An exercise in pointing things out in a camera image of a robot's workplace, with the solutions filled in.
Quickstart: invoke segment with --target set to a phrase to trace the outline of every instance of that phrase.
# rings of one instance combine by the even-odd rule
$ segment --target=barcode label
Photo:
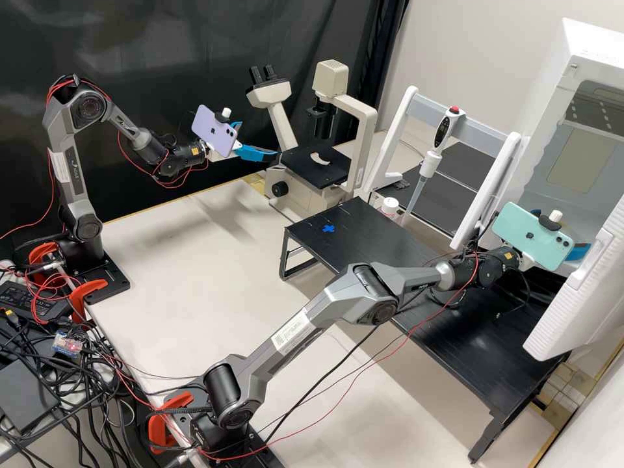
[[[54,153],[50,149],[50,159],[52,160],[52,168],[54,175],[60,183],[68,183],[70,181],[70,171],[67,169],[67,161],[63,153]]]
[[[271,341],[275,349],[281,355],[286,356],[314,329],[315,327],[308,319],[307,310],[304,307],[271,337]]]

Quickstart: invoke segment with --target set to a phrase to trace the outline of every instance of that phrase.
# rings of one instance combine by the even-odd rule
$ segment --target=gray robotic arm
[[[206,371],[203,382],[213,409],[212,423],[223,430],[246,424],[263,403],[269,380],[337,321],[382,324],[402,307],[406,293],[423,287],[443,291],[468,283],[487,287],[507,268],[517,268],[519,256],[512,248],[502,247],[480,255],[476,272],[475,263],[469,256],[431,268],[349,265],[249,356],[230,354]],[[203,439],[197,429],[195,435]]]
[[[88,198],[75,135],[96,122],[110,122],[130,142],[154,177],[173,177],[182,169],[206,161],[208,149],[200,140],[168,149],[146,128],[135,125],[97,85],[72,77],[61,77],[48,95],[43,126],[60,188],[59,216],[70,240],[60,242],[71,267],[80,269],[103,257],[99,234],[102,223]]]

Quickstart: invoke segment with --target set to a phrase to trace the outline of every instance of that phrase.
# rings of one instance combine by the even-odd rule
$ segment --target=black table
[[[313,258],[287,270],[289,239]],[[279,274],[286,279],[316,262],[336,273],[355,262],[414,267],[437,255],[362,199],[354,198],[285,228]],[[470,450],[473,463],[539,393],[565,358],[540,362],[522,348],[546,305],[531,300],[526,307],[506,314],[525,297],[523,282],[515,275],[508,273],[492,289],[468,291],[459,309],[441,314],[411,336],[489,408],[493,419]],[[537,268],[525,276],[532,290],[556,292],[562,284],[557,276]],[[393,322],[407,332],[438,309],[439,305],[423,294]]]

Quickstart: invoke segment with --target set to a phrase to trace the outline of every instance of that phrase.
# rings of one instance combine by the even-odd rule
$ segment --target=black platform
[[[312,160],[310,153],[317,152],[323,166]],[[319,190],[346,181],[351,160],[331,146],[297,146],[281,154],[281,163]]]
[[[360,198],[285,228],[282,278],[302,269],[286,270],[288,239],[313,255],[314,259],[305,262],[305,266],[320,261],[336,273],[349,263],[362,261],[417,267],[439,255]],[[540,291],[547,285],[549,290],[557,291],[562,283],[559,277],[537,268],[529,270],[526,277],[532,289]],[[413,341],[490,409],[493,420],[470,451],[472,462],[539,393],[564,359],[560,356],[536,361],[522,348],[546,307],[530,301],[527,307],[506,314],[520,304],[518,298],[524,298],[522,284],[509,273],[490,290],[470,290],[457,311],[441,314],[412,335]],[[438,309],[439,305],[424,294],[393,321],[406,332]]]

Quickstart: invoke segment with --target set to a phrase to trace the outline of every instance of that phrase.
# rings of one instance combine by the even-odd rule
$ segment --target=table leg
[[[290,239],[290,236],[288,236],[288,231],[286,231],[284,229],[284,240],[281,244],[281,256],[279,257],[279,277],[283,280],[287,280],[288,278],[290,278],[292,275],[299,273],[300,271],[305,270],[308,267],[311,267],[312,265],[314,265],[315,263],[317,263],[319,260],[316,258],[311,258],[309,260],[304,261],[303,263],[300,263],[299,265],[296,265],[290,269],[286,269],[286,262],[288,261],[288,256],[290,254],[290,252],[288,251],[288,240]]]
[[[492,445],[492,442],[494,442],[494,440],[496,440],[496,438],[501,434],[506,425],[507,424],[496,418],[492,419],[492,421],[486,426],[479,440],[470,450],[470,453],[468,453],[468,459],[471,463],[476,463],[477,460],[481,458],[481,455],[483,455],[489,446]]]

